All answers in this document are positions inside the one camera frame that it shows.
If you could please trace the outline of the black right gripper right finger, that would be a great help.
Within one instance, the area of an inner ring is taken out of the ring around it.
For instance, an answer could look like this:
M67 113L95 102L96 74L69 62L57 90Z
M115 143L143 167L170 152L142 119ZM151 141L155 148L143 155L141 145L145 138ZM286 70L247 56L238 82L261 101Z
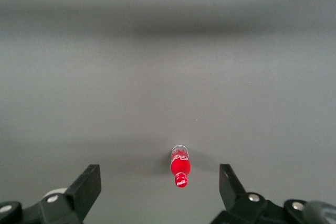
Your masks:
M322 201L288 199L278 206L247 192L229 164L219 167L219 192L225 210L212 223L335 223L335 206Z

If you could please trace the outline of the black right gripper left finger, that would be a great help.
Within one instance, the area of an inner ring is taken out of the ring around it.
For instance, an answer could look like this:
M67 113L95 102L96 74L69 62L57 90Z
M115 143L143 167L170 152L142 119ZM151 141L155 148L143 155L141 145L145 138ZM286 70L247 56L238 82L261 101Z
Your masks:
M100 192L100 166L91 164L69 187L48 192L28 208L2 202L1 223L83 223Z

